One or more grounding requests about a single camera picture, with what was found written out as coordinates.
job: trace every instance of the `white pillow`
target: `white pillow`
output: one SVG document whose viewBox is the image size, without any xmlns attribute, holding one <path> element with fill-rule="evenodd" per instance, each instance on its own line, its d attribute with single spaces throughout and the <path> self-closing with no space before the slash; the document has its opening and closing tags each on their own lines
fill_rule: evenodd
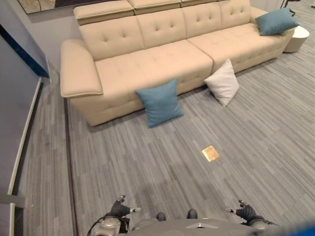
<svg viewBox="0 0 315 236">
<path fill-rule="evenodd" d="M 232 100 L 240 87 L 230 59 L 227 59 L 213 75 L 205 79 L 205 82 L 224 107 Z"/>
</svg>

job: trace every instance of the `sofa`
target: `sofa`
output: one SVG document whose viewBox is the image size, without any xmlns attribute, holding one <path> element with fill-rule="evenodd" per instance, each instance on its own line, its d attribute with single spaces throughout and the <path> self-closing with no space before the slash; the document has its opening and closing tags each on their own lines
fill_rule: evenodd
<svg viewBox="0 0 315 236">
<path fill-rule="evenodd" d="M 259 36 L 255 18 L 265 13 L 249 0 L 119 0 L 76 7 L 83 40 L 61 45 L 61 95 L 95 126 L 143 109 L 137 89 L 177 78 L 181 94 L 203 86 L 226 59 L 236 73 L 276 58 L 293 30 Z"/>
</svg>

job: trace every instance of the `small card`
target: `small card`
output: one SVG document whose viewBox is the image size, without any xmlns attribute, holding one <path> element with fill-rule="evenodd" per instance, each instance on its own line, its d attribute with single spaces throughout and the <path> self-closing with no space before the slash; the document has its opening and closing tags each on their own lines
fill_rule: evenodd
<svg viewBox="0 0 315 236">
<path fill-rule="evenodd" d="M 203 149 L 202 153 L 209 162 L 214 161 L 215 159 L 220 157 L 217 150 L 215 150 L 215 148 L 213 146 L 210 146 L 210 147 Z"/>
</svg>

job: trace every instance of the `blue pillow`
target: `blue pillow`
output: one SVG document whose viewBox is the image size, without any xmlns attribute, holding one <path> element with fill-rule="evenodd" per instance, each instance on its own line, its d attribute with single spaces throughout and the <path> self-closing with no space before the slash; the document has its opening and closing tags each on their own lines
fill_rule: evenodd
<svg viewBox="0 0 315 236">
<path fill-rule="evenodd" d="M 184 114 L 177 101 L 176 84 L 177 80 L 172 80 L 166 85 L 136 91 L 147 114 L 148 128 Z"/>
<path fill-rule="evenodd" d="M 287 7 L 266 13 L 255 20 L 259 26 L 260 36 L 282 33 L 300 25 L 291 16 L 290 9 Z"/>
</svg>

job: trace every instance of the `white round side table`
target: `white round side table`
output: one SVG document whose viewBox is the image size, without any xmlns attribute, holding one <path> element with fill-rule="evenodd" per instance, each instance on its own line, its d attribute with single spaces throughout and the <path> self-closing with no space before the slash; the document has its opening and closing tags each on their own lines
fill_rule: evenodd
<svg viewBox="0 0 315 236">
<path fill-rule="evenodd" d="M 294 35 L 292 36 L 290 42 L 286 46 L 283 52 L 294 53 L 298 51 L 305 40 L 310 36 L 310 33 L 301 26 L 298 26 L 294 30 Z"/>
</svg>

